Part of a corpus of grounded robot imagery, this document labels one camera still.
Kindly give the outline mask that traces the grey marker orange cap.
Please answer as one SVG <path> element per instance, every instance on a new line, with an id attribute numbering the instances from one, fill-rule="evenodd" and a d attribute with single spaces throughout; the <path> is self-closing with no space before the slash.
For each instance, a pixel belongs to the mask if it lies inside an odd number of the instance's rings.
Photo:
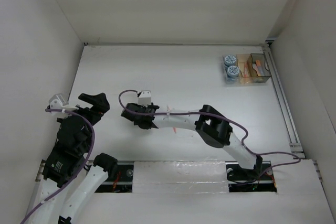
<path id="1" fill-rule="evenodd" d="M 259 69 L 259 76 L 264 76 L 265 74 L 264 74 L 264 71 L 263 71 L 260 60 L 256 60 L 255 64 L 257 65 L 257 67 Z"/>

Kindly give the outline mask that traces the red thin pen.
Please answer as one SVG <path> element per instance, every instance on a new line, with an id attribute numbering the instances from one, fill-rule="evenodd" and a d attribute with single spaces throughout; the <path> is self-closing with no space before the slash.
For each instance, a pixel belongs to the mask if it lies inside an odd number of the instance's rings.
<path id="1" fill-rule="evenodd" d="M 250 74 L 249 74 L 249 69 L 248 69 L 248 64 L 247 62 L 244 63 L 244 78 L 248 78 L 250 77 Z"/>

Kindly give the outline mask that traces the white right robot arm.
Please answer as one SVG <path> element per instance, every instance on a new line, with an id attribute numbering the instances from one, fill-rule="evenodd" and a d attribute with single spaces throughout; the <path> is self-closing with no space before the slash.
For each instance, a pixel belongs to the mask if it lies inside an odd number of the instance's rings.
<path id="1" fill-rule="evenodd" d="M 231 126 L 233 121 L 210 105 L 195 111 L 163 111 L 154 104 L 128 103 L 121 116 L 143 130 L 171 127 L 194 131 L 208 146 L 226 151 L 238 163 L 238 172 L 243 174 L 244 180 L 257 180 L 261 174 L 261 156 L 248 151 L 235 135 Z"/>

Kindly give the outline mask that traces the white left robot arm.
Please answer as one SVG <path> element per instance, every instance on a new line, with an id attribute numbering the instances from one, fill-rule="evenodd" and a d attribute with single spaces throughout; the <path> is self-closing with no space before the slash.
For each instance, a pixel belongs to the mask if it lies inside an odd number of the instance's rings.
<path id="1" fill-rule="evenodd" d="M 110 109 L 106 94 L 78 98 L 91 106 L 70 106 L 61 94 L 48 101 L 45 111 L 57 116 L 60 128 L 41 173 L 37 204 L 22 223 L 75 223 L 98 187 L 117 175 L 118 161 L 108 154 L 87 165 L 96 139 L 93 127 Z"/>

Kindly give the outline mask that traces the white foam front board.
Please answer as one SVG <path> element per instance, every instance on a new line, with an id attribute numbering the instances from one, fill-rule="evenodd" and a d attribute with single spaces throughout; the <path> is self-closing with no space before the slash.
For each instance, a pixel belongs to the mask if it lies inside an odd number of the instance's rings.
<path id="1" fill-rule="evenodd" d="M 225 162 L 135 162 L 136 194 L 225 194 L 229 192 Z"/>

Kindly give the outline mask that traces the clear plastic container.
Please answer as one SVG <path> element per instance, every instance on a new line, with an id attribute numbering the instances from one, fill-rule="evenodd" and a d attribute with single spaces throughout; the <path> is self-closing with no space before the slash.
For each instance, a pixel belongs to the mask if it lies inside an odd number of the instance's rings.
<path id="1" fill-rule="evenodd" d="M 235 83 L 240 77 L 238 59 L 235 55 L 224 55 L 223 66 L 227 83 Z"/>

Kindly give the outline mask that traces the amber plastic container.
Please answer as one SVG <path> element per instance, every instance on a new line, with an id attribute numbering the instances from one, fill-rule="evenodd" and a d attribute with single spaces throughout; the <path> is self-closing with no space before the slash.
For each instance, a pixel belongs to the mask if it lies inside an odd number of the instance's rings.
<path id="1" fill-rule="evenodd" d="M 237 66 L 239 67 L 240 84 L 251 84 L 259 81 L 259 75 L 253 68 L 253 59 L 251 54 L 237 54 Z"/>

